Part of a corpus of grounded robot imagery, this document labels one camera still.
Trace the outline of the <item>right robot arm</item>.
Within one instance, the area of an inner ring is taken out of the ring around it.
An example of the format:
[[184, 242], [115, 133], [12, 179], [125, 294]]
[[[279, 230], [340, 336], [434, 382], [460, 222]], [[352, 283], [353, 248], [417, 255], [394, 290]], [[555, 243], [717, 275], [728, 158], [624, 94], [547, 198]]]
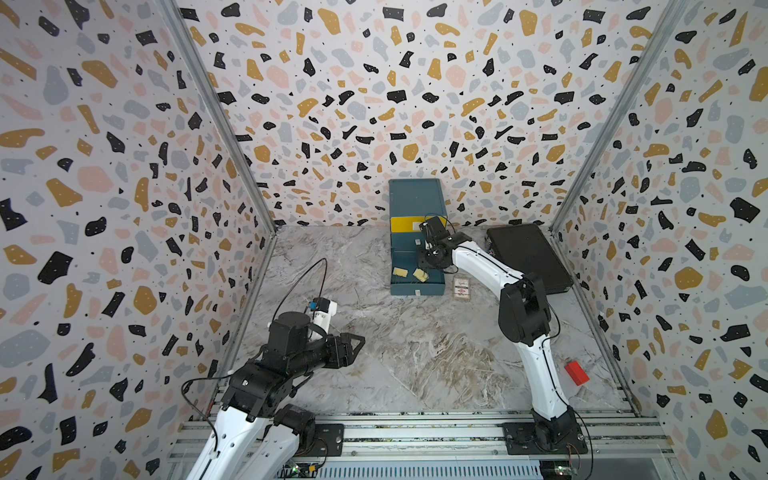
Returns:
[[419, 224], [424, 237], [419, 261], [431, 269], [456, 267], [496, 295], [501, 333], [520, 355], [532, 395], [531, 441], [545, 452], [578, 432], [577, 415], [560, 384], [551, 350], [552, 311], [542, 279], [525, 275], [482, 250], [471, 237], [450, 232], [439, 216]]

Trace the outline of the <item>teal drawer cabinet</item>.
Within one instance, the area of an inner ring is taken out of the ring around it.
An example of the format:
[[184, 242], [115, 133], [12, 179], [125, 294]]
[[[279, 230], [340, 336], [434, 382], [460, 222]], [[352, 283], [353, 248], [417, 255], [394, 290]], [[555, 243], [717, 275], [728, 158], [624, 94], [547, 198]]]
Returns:
[[391, 179], [389, 216], [444, 215], [445, 200], [438, 179]]

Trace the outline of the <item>small circuit board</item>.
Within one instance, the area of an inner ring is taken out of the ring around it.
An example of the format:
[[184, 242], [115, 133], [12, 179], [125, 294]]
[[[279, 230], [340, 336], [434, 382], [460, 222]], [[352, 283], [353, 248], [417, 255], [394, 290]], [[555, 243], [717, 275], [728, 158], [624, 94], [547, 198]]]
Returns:
[[314, 479], [322, 468], [318, 463], [288, 462], [282, 468], [279, 479]]

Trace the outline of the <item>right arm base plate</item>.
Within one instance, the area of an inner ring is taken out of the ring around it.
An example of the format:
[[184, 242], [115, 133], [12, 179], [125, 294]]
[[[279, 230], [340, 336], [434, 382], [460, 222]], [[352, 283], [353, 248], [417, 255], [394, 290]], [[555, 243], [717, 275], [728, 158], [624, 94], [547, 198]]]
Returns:
[[508, 455], [587, 454], [586, 436], [578, 427], [559, 435], [533, 422], [509, 422], [502, 426]]

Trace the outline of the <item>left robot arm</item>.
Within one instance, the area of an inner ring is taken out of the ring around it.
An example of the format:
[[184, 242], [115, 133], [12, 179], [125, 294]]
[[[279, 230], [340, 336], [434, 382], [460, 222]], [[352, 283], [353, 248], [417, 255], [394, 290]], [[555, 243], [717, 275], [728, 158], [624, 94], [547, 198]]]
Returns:
[[269, 326], [261, 354], [227, 377], [212, 432], [189, 479], [273, 479], [316, 445], [315, 415], [287, 404], [320, 369], [353, 365], [366, 339], [327, 331], [336, 304], [312, 313], [284, 312]]

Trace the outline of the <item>red block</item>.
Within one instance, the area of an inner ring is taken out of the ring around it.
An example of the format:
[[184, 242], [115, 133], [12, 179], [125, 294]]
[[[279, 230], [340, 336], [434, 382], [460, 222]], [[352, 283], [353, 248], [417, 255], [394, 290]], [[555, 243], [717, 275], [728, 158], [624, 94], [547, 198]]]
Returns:
[[589, 375], [576, 360], [568, 362], [565, 365], [565, 371], [576, 386], [582, 386], [590, 381]]

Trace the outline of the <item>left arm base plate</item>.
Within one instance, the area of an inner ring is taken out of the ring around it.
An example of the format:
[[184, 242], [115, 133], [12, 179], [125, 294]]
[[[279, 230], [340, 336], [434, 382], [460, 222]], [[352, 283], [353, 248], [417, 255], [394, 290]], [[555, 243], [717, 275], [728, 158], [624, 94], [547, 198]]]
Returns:
[[312, 424], [299, 435], [299, 447], [294, 457], [340, 457], [344, 434], [342, 423]]

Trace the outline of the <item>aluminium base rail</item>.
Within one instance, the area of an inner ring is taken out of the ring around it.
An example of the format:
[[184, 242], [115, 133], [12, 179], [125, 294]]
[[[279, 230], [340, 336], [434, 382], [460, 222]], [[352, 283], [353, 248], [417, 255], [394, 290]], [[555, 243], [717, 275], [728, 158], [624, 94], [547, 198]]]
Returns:
[[[322, 465], [314, 479], [682, 479], [660, 424], [649, 418], [584, 415], [587, 454], [508, 455], [501, 426], [521, 414], [344, 414], [315, 417], [345, 426], [342, 455], [293, 457]], [[168, 479], [189, 479], [212, 432], [183, 425]]]

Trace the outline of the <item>teal drawer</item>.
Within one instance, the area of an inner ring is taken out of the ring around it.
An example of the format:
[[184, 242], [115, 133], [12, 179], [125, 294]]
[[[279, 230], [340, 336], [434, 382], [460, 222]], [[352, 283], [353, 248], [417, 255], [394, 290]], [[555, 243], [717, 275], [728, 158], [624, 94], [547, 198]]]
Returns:
[[420, 232], [392, 232], [390, 234], [391, 249], [394, 252], [416, 254], [425, 243], [425, 237]]
[[[424, 270], [429, 279], [422, 283], [413, 276], [413, 271], [420, 268], [418, 254], [392, 252], [392, 275], [390, 279], [390, 293], [393, 296], [442, 296], [445, 293], [445, 274], [439, 270]], [[402, 268], [409, 272], [407, 278], [393, 275], [393, 269]]]

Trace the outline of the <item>yellow top drawer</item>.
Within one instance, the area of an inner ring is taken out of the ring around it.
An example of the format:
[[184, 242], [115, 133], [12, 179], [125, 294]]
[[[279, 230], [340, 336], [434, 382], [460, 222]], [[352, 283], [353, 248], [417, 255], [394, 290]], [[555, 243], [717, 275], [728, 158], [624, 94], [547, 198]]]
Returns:
[[447, 220], [439, 215], [400, 216], [392, 217], [390, 219], [390, 232], [393, 234], [419, 233], [421, 231], [421, 225], [432, 218], [435, 218], [443, 226], [447, 225]]

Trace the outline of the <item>teal bottom drawer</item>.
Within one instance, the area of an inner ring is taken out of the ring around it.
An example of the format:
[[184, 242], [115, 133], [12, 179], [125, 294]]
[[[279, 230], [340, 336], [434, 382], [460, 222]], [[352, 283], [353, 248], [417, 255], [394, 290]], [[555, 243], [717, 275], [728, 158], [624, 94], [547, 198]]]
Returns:
[[[413, 271], [420, 268], [418, 254], [392, 252], [392, 275], [390, 279], [390, 293], [393, 296], [442, 296], [445, 293], [445, 274], [439, 270], [424, 270], [429, 279], [422, 283], [413, 276]], [[409, 272], [407, 278], [393, 275], [393, 269], [402, 268]]]

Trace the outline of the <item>small card packet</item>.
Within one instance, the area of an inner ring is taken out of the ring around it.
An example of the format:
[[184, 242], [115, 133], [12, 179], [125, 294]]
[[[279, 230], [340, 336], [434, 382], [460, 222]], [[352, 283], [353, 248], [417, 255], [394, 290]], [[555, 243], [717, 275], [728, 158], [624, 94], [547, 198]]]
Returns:
[[471, 299], [470, 280], [455, 277], [453, 279], [453, 296], [455, 299], [469, 301]]

